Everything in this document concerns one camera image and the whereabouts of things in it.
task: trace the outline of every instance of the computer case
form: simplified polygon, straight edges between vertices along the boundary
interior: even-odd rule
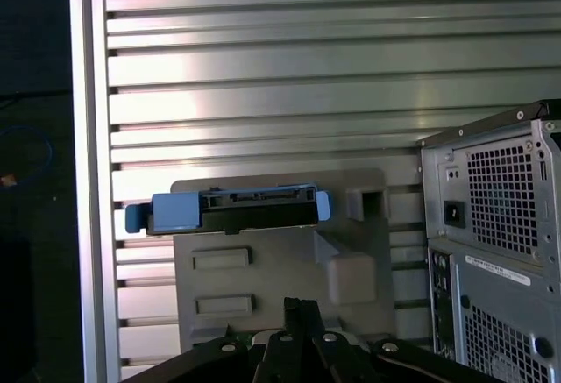
[[[561,101],[422,148],[436,352],[506,382],[559,382]]]

